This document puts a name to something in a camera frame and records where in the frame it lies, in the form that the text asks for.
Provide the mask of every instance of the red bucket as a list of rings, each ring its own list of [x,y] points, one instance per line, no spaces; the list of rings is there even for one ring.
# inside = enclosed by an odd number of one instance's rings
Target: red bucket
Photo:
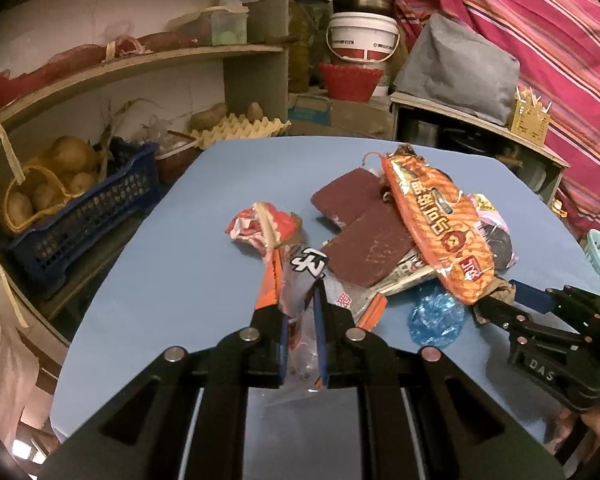
[[[371,99],[384,74],[384,70],[379,68],[362,68],[356,65],[320,63],[318,67],[331,99],[357,103],[366,103]]]

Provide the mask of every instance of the sandpaper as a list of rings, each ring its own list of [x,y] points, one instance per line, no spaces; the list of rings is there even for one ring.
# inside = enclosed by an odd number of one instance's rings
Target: sandpaper
[[[389,275],[413,247],[395,205],[378,201],[322,250],[338,279],[369,288]]]
[[[362,168],[338,177],[311,197],[316,209],[341,229],[381,202],[380,178]]]

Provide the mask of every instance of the egg carton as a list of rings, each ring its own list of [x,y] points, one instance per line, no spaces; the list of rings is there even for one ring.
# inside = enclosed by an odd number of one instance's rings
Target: egg carton
[[[250,123],[244,115],[236,117],[235,114],[230,114],[211,130],[203,130],[201,132],[194,130],[191,135],[197,137],[196,146],[201,150],[206,150],[209,146],[218,142],[218,140],[275,137],[283,133],[289,126],[291,126],[290,121],[283,123],[279,118],[270,121],[264,117],[261,120]]]

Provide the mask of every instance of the striped fabric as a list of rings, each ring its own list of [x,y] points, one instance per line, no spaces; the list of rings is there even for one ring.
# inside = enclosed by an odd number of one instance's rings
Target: striped fabric
[[[600,229],[600,4],[597,0],[397,0],[408,46],[434,12],[520,60],[520,81],[553,101],[546,145],[570,163],[558,192],[570,225]]]

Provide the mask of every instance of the pot handle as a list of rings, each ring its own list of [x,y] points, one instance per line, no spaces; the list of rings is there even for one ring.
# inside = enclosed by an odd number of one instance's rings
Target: pot handle
[[[395,51],[398,50],[398,46],[400,45],[400,33],[398,33],[398,37],[395,39],[395,45],[391,49],[391,52],[389,52],[389,54],[384,56],[382,59],[359,59],[357,57],[341,56],[335,50],[332,49],[331,43],[329,42],[329,29],[330,28],[331,28],[331,22],[329,23],[329,25],[327,25],[327,30],[324,31],[324,38],[327,41],[327,46],[329,47],[329,50],[331,50],[331,53],[334,56],[339,57],[343,61],[353,61],[356,63],[382,63],[383,61],[386,61],[387,59],[389,59],[393,54],[395,54]]]

